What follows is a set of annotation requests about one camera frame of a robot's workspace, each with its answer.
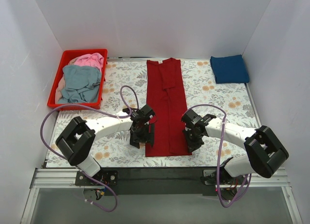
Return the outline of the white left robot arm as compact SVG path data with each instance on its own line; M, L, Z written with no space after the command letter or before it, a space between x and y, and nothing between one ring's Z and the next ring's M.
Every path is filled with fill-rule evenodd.
M83 120L73 118L56 139L56 146L71 166L86 173L86 179L92 185L102 182L101 166L90 155L91 147L96 140L121 131L130 132L129 143L140 148L141 144L154 144L155 125L149 121L155 112L149 105L140 109L128 108L116 114L116 117L102 117Z

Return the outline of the red t shirt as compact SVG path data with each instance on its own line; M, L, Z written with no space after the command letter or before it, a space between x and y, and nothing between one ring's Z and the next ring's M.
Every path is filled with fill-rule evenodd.
M180 60L147 61L146 103L155 112L150 121L155 131L154 144L146 144L145 156L191 155L183 134L185 124L181 121L187 105Z

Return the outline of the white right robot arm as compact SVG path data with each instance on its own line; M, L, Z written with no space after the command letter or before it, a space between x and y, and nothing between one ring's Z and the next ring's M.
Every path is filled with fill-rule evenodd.
M204 177L209 184L230 184L246 174L257 173L270 178L284 162L289 153L271 128L246 128L223 121L215 115L200 116L188 110L181 118L186 128L183 130L189 152L199 149L203 137L218 138L220 142L230 142L246 151L246 155L230 157L219 168Z

